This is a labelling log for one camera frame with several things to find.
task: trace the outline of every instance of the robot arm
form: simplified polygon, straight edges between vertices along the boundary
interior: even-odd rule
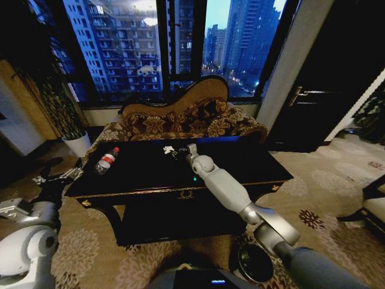
[[[228,210],[239,214],[251,225],[256,240],[272,255],[278,256],[299,288],[368,288],[316,251],[294,248],[300,235],[283,217],[269,208],[254,204],[246,189],[207,155],[198,155],[196,144],[188,146],[187,160],[193,171]]]
[[[251,224],[259,225],[255,237],[272,255],[277,256],[274,246],[284,241],[293,246],[299,239],[298,231],[274,210],[254,204],[242,186],[232,175],[214,164],[207,155],[198,155],[196,144],[188,146],[189,161],[193,171],[204,181],[207,188],[228,210],[239,214]]]
[[[0,203],[0,216],[23,227],[0,241],[0,289],[55,288],[51,261],[58,247],[61,195],[82,170],[75,167],[51,177],[49,170],[43,172],[34,178],[42,187],[36,199],[30,203],[20,198]]]

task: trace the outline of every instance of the gold drawer handle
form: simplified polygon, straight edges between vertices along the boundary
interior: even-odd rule
[[[194,198],[193,191],[181,191],[178,200],[188,200]]]
[[[82,205],[85,206],[85,207],[89,207],[89,206],[91,206],[91,202],[89,200],[84,200],[82,202]]]
[[[272,191],[277,191],[281,186],[280,185],[273,185],[271,188]]]

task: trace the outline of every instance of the sky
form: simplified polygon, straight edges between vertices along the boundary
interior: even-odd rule
[[[275,0],[274,7],[282,12],[286,0]],[[218,24],[218,29],[227,27],[227,18],[229,17],[231,0],[208,0],[206,12],[206,32],[207,28]]]

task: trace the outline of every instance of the blue light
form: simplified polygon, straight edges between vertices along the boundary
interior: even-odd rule
[[[211,280],[211,284],[225,284],[225,280]]]

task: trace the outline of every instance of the door handle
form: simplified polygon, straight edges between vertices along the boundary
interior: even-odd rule
[[[289,101],[289,103],[288,103],[288,105],[290,106],[290,107],[292,107],[293,106],[293,104],[294,104],[294,102],[297,100],[297,97],[299,97],[299,96],[307,96],[308,95],[308,93],[301,93],[301,90],[303,89],[303,87],[302,86],[298,86],[296,89],[295,89],[295,91],[294,91],[294,95],[293,95],[293,97],[291,97],[291,99],[290,99],[290,101]]]

